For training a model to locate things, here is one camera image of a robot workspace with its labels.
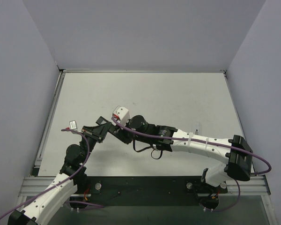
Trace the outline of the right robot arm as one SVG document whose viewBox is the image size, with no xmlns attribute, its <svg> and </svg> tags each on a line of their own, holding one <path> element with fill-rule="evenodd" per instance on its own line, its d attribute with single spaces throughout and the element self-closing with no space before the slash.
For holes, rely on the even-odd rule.
<svg viewBox="0 0 281 225">
<path fill-rule="evenodd" d="M 175 127 L 154 125 L 137 115 L 122 121 L 113 115 L 110 133 L 124 143 L 146 143 L 160 152 L 186 152 L 218 161 L 203 170 L 201 181 L 218 187 L 228 180 L 249 181 L 251 178 L 252 150 L 239 135 L 229 138 L 210 138 L 184 132 Z"/>
</svg>

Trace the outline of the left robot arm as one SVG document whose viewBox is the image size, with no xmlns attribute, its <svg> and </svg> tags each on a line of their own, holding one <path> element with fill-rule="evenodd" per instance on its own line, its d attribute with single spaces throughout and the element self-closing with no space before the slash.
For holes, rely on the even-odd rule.
<svg viewBox="0 0 281 225">
<path fill-rule="evenodd" d="M 85 164 L 97 143 L 103 142 L 112 123 L 94 127 L 84 126 L 81 131 L 63 129 L 63 132 L 80 135 L 79 144 L 71 144 L 66 150 L 64 164 L 50 185 L 29 199 L 21 211 L 14 209 L 9 215 L 9 225 L 46 225 L 65 201 L 75 192 L 86 189 Z"/>
</svg>

